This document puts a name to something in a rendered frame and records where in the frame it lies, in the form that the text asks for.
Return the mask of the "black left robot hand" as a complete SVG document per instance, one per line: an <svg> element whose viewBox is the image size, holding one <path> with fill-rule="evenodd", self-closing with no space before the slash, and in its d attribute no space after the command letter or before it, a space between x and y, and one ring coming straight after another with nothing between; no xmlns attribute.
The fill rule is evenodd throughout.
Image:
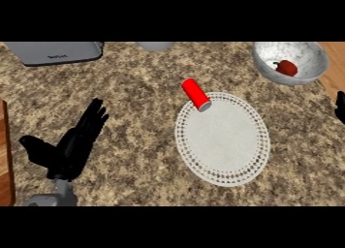
<svg viewBox="0 0 345 248"><path fill-rule="evenodd" d="M58 145L35 136L23 136L29 160L48 169L49 179L72 181L83 172L106 123L109 121L104 101L94 99L77 125L69 129Z"/></svg>

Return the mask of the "red bell pepper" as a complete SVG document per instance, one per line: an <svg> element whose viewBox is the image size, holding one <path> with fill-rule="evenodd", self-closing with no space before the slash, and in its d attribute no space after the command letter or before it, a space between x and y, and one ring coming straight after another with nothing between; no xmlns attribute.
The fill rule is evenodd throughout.
<svg viewBox="0 0 345 248"><path fill-rule="evenodd" d="M298 67L289 60L282 60L282 62L276 62L277 71L294 77L298 74Z"/></svg>

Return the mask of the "white marble bowl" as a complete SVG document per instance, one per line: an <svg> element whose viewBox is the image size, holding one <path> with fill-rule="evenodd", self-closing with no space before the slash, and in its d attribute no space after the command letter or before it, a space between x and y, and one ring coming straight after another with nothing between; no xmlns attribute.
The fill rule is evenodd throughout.
<svg viewBox="0 0 345 248"><path fill-rule="evenodd" d="M329 57L317 42L255 42L252 56L262 77L283 85L311 83L329 69ZM289 61L298 69L294 76L279 71L283 61Z"/></svg>

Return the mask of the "white lace placemat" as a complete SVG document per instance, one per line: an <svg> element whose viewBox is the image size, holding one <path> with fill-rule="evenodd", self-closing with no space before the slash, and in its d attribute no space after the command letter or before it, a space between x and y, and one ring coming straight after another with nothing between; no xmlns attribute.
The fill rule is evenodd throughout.
<svg viewBox="0 0 345 248"><path fill-rule="evenodd" d="M264 118L236 95L208 92L212 107L187 102L177 119L175 139L183 160L209 183L237 187L261 174L270 161L271 137Z"/></svg>

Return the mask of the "grey flat appliance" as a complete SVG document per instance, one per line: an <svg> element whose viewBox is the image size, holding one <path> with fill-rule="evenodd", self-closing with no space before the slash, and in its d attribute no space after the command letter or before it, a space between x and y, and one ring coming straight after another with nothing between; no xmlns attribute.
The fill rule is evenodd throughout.
<svg viewBox="0 0 345 248"><path fill-rule="evenodd" d="M26 66L57 65L98 60L104 42L6 42Z"/></svg>

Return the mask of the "red can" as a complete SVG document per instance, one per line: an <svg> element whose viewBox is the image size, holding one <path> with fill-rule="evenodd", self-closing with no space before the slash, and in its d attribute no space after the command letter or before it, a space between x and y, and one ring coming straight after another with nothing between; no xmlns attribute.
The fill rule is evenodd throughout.
<svg viewBox="0 0 345 248"><path fill-rule="evenodd" d="M200 112L205 112L212 106L212 101L202 90L197 81L193 78L187 78L183 83L183 88L194 103L194 107Z"/></svg>

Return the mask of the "grey round container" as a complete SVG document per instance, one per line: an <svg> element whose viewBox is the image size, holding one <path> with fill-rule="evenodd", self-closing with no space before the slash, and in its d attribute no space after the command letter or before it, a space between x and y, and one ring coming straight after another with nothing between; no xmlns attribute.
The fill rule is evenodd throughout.
<svg viewBox="0 0 345 248"><path fill-rule="evenodd" d="M162 51L172 47L172 42L138 42L138 46L147 51Z"/></svg>

